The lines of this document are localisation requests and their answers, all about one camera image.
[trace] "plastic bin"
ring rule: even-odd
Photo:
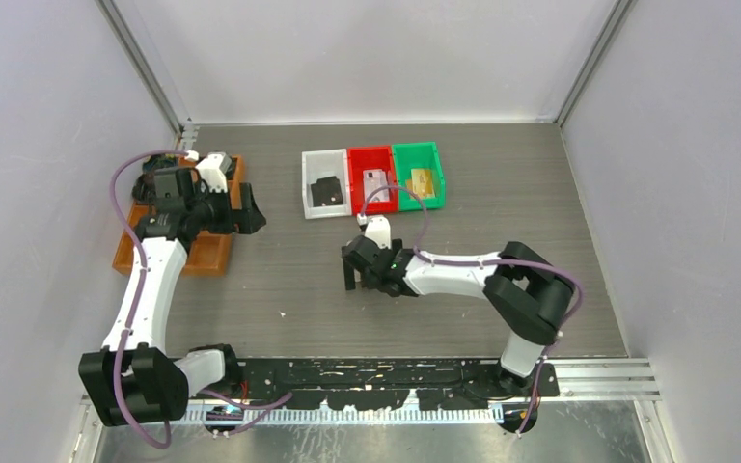
[[[347,170],[350,175],[350,201],[353,214],[359,214],[365,197],[383,184],[396,184],[396,168],[391,147],[349,148]],[[398,211],[396,191],[385,190],[368,204],[368,215]]]
[[[350,215],[347,150],[302,153],[302,207],[306,219]]]
[[[393,145],[398,185],[413,191],[428,209],[445,205],[445,175],[434,142]],[[398,192],[398,210],[421,209],[419,202],[403,191]]]

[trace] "black object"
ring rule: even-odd
[[[499,257],[549,264],[527,245],[515,241],[509,242]],[[524,278],[528,280],[526,289],[515,284]],[[546,270],[518,265],[499,265],[484,282],[484,296],[512,331],[535,344],[555,342],[574,293],[571,282]]]
[[[336,176],[319,178],[311,188],[313,207],[344,204],[344,194],[340,180]]]
[[[226,169],[226,180],[231,180],[234,178],[234,173],[237,171],[237,159],[236,157],[232,158],[232,163],[229,164],[229,168]]]
[[[503,404],[501,406],[504,412],[504,422],[499,423],[499,426],[507,432],[515,434],[518,432],[518,428],[521,427],[521,422],[527,416],[527,405],[524,404]],[[538,421],[538,407],[533,407],[530,418],[527,420],[527,425],[521,430],[522,433],[528,432],[535,427],[535,423]]]
[[[293,397],[284,405],[291,410],[318,410],[326,399],[333,410],[346,406],[358,411],[386,407],[396,410],[404,405],[413,389],[423,411],[482,410],[488,408],[489,400],[529,397],[532,393],[528,386],[514,394],[505,394],[498,379],[499,359],[266,358],[241,359],[240,363],[252,403],[269,403],[291,392]],[[559,395],[554,366],[545,364],[540,375],[538,395]],[[515,405],[526,408],[526,404]],[[224,415],[226,410],[222,408],[206,417],[230,420],[231,416]],[[223,431],[233,426],[207,428]]]
[[[214,431],[217,432],[226,432],[226,431],[234,431],[237,429],[237,426],[234,424],[217,424],[217,423],[210,423],[214,422],[214,420],[220,420],[220,421],[240,421],[243,419],[243,413],[239,410],[232,410],[233,407],[231,405],[218,405],[214,408],[212,408],[210,411],[206,412],[206,424],[204,424],[204,428],[206,431],[214,434]]]
[[[132,187],[132,198],[137,204],[148,204],[154,196],[154,174],[146,172],[141,174]]]
[[[540,375],[542,380],[543,378],[554,376],[554,373],[552,364],[545,363],[541,366]],[[516,376],[503,368],[500,369],[498,374],[499,386],[508,395],[528,395],[532,391],[530,388],[533,386],[533,381],[535,381],[535,370],[533,370],[533,374],[526,378]],[[543,388],[544,386],[542,384],[538,385],[539,388]]]
[[[95,406],[97,415],[107,426],[126,424],[115,400],[112,366],[118,352],[103,348],[81,356],[78,375]],[[126,350],[122,368],[133,374],[122,376],[121,388],[129,411],[138,422],[179,420],[188,404],[188,381],[185,375],[159,349],[138,345]]]
[[[390,249],[381,249],[375,241],[360,234],[342,246],[342,257],[345,290],[356,288],[355,270],[362,278],[363,287],[378,289],[391,297],[418,296],[404,281],[413,250],[402,249],[401,239],[391,240]]]
[[[172,167],[153,173],[151,202],[156,213],[138,221],[135,226],[138,238],[177,239],[189,251],[202,230],[213,234],[251,234],[265,225],[250,183],[240,183],[242,207],[232,209],[228,192],[208,191],[204,182],[194,182],[193,171],[190,167]]]

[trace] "metal floor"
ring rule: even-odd
[[[240,356],[499,356],[507,325],[485,301],[345,292],[340,246],[358,233],[355,220],[303,216],[301,151],[420,141],[437,143],[447,180],[425,249],[477,254],[527,243],[587,289],[554,355],[625,355],[552,124],[202,127],[194,149],[244,156],[268,225],[234,239],[226,277],[179,280],[169,355],[224,342]],[[422,213],[388,217],[394,237],[412,245]]]
[[[121,461],[288,463],[586,462],[647,463],[631,402],[542,403],[521,441],[497,424],[298,425],[259,427],[212,439],[199,425],[176,427],[167,450],[128,426],[106,428],[95,463]],[[163,440],[162,426],[150,426]]]

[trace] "aluminum frame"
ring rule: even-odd
[[[561,396],[545,397],[544,402],[579,402],[579,401],[633,401],[641,430],[644,434],[646,448],[651,460],[655,463],[673,462],[672,450],[662,423],[658,404],[661,396],[655,383],[654,373],[647,359],[622,358],[584,358],[584,359],[551,359],[558,374]],[[409,397],[400,412],[355,412],[343,410],[335,412],[323,407],[320,410],[277,410],[271,412],[261,425],[301,425],[326,424],[343,425],[369,424],[430,424],[436,422],[493,422],[503,413],[502,404],[526,402],[524,397],[504,401],[492,401],[489,410],[471,411],[434,411],[419,412],[418,400]],[[204,422],[206,411],[220,405],[222,400],[189,400],[186,415],[172,422],[174,428],[182,425],[198,425]],[[244,414],[246,421],[254,418],[250,411]],[[104,432],[104,426],[97,417],[88,397],[81,403],[81,428],[72,446],[70,463],[93,463],[98,443]],[[217,424],[236,424],[239,422],[215,421]]]
[[[600,64],[601,59],[606,54],[606,51],[609,49],[609,46],[617,35],[618,30],[623,23],[623,19],[626,18],[636,2],[637,0],[616,0],[615,5],[604,22],[603,28],[595,39],[595,44],[592,46],[587,60],[578,72],[578,76],[575,78],[575,82],[572,84],[572,87],[563,102],[561,111],[559,111],[558,116],[554,120],[554,124],[558,127],[563,127],[566,120],[572,114],[581,94],[589,84],[595,69]],[[166,119],[169,126],[172,127],[176,133],[181,133],[184,129],[184,124],[180,121],[178,114],[175,111],[175,106],[163,91],[163,86],[157,80],[154,71],[147,61],[146,55],[137,40],[135,40],[131,29],[124,19],[124,15],[118,8],[116,0],[96,0],[96,3],[106,16],[107,22],[109,22],[110,26],[118,36],[126,55],[129,57],[129,61],[131,61],[132,65],[140,74],[144,81],[144,85],[154,98],[154,101],[163,114],[164,119]],[[186,126],[189,125],[192,125],[191,115],[188,115],[188,123]]]
[[[189,121],[183,128],[180,134],[180,140],[178,142],[178,150],[188,151],[194,146],[194,142],[197,141],[197,134],[200,128]]]
[[[578,77],[575,78],[575,82],[572,84],[569,94],[563,101],[561,112],[559,112],[558,116],[555,118],[555,125],[558,127],[563,127],[566,120],[569,119],[569,116],[575,109],[575,105],[581,98],[581,94],[584,92],[584,89],[589,84],[592,75],[600,64],[601,59],[604,57],[612,44],[612,41],[617,36],[618,30],[623,24],[623,19],[625,19],[629,14],[635,3],[637,3],[637,0],[616,1],[615,6],[606,18],[606,22],[604,22],[603,29],[601,29],[600,34],[598,34],[595,45],[592,46],[590,55],[581,67],[581,71],[578,72]]]
[[[129,61],[143,80],[144,86],[154,99],[157,108],[163,114],[163,118],[169,126],[172,127],[172,130],[174,130],[176,134],[180,134],[183,129],[183,124],[180,122],[172,102],[169,101],[166,93],[163,92],[163,87],[154,75],[154,71],[151,69],[149,61],[147,61],[143,50],[137,40],[135,40],[124,16],[121,14],[121,10],[118,9],[115,0],[95,0],[95,3],[103,12],[106,21],[112,27],[112,30],[115,31],[115,35],[118,37],[118,41],[121,43],[123,51],[126,52]]]

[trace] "white wall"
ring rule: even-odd
[[[80,354],[123,295],[109,177],[173,143],[94,2],[0,0],[0,461],[71,450]]]
[[[195,123],[533,122],[615,0],[118,3]]]
[[[564,137],[686,461],[741,461],[741,3],[638,2]]]

